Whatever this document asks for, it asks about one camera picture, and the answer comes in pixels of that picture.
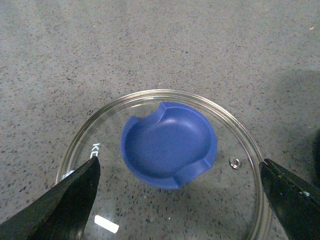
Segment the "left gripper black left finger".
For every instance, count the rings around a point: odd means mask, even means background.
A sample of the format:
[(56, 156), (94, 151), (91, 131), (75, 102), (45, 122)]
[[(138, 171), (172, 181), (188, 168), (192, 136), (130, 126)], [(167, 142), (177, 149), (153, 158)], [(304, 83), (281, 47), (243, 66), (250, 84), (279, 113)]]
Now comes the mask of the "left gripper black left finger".
[(2, 240), (81, 240), (96, 199), (101, 166), (94, 156), (0, 225)]

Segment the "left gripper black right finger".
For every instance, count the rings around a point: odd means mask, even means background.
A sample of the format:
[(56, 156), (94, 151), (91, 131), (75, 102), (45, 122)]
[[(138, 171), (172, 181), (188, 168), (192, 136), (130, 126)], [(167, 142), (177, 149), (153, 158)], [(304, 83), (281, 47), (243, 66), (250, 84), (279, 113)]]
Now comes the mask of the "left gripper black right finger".
[(260, 179), (278, 221), (290, 240), (320, 238), (320, 189), (271, 159), (259, 163)]

